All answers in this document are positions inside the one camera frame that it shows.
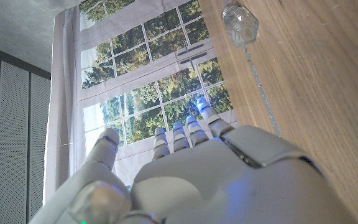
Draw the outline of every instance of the perforated panel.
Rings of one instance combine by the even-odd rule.
[[[29,73],[1,64],[0,223],[25,223]]]
[[[42,207],[50,80],[31,75],[29,220]]]

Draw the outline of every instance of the window pane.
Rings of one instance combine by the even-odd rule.
[[[127,143],[130,144],[154,136],[156,127],[165,127],[161,108],[152,109],[126,119],[125,131]]]
[[[163,102],[167,102],[201,88],[198,74],[187,68],[158,81]]]
[[[130,52],[123,53],[114,59],[116,61],[117,76],[133,71],[143,65],[150,63],[149,54],[147,53],[145,44],[134,50],[131,50]]]
[[[96,22],[105,17],[104,7],[101,2],[97,6],[93,7],[96,2],[98,1],[88,0],[80,4],[80,30],[93,26]]]
[[[93,131],[85,133],[85,146],[86,146],[86,156],[91,152],[92,147],[96,143],[96,140],[98,140],[99,135],[106,129],[106,128],[113,128],[117,131],[119,135],[119,144],[118,147],[122,147],[125,145],[124,141],[124,132],[122,131],[122,123],[121,121],[118,121],[114,124],[107,125],[102,128],[95,129]]]
[[[203,78],[204,86],[210,86],[223,81],[221,68],[216,58],[198,64],[198,70]]]
[[[179,11],[183,23],[187,23],[192,19],[202,16],[201,8],[197,0],[193,0],[179,6]]]
[[[185,45],[183,41],[185,40],[186,38],[183,29],[177,29],[151,41],[149,47],[153,60],[157,60],[174,51],[184,48]]]
[[[101,0],[87,0],[83,1],[80,4],[80,11],[81,13],[84,13],[88,10],[90,10],[96,3],[100,2]]]
[[[115,13],[135,0],[106,0],[107,15]]]
[[[223,113],[233,109],[229,94],[224,84],[210,88],[207,91],[209,102],[217,113]]]
[[[112,50],[116,55],[119,52],[131,49],[142,42],[144,42],[144,36],[142,26],[139,25],[113,38]]]
[[[176,9],[169,10],[163,14],[147,21],[144,24],[147,39],[158,36],[168,30],[180,26],[180,21]]]
[[[88,68],[111,57],[110,40],[88,50],[81,51],[81,68]]]
[[[124,131],[122,130],[122,122],[118,121],[115,122],[113,124],[108,125],[109,128],[113,128],[114,130],[117,131],[118,136],[119,136],[119,144],[118,147],[122,147],[125,145],[125,140],[124,140]]]
[[[209,37],[208,30],[203,18],[192,22],[186,26],[187,36],[189,37],[190,44],[197,43]]]
[[[82,89],[91,88],[101,82],[114,78],[112,60],[81,71]]]
[[[179,121],[182,125],[185,125],[186,117],[188,115],[193,115],[197,120],[203,119],[196,106],[196,101],[201,96],[204,96],[202,92],[196,93],[164,106],[168,127],[171,128],[176,121]]]
[[[154,82],[122,94],[120,100],[123,116],[129,116],[160,103]]]
[[[84,108],[85,131],[102,127],[119,118],[118,97]]]

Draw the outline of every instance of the ceiling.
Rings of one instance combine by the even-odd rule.
[[[0,0],[0,50],[51,71],[53,20],[82,0]]]

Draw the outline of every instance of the white curtain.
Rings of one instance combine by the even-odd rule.
[[[202,95],[237,125],[197,0],[87,0],[61,12],[53,34],[44,202],[81,167],[106,127],[121,140],[113,172],[130,186],[151,161],[155,127],[168,132],[172,151],[173,122],[196,113],[189,102]]]

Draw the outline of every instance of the wooden surface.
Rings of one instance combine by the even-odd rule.
[[[244,51],[224,34],[224,1],[199,2],[239,123],[272,132]],[[358,219],[358,1],[237,3],[259,20],[248,52],[282,137],[318,160]]]

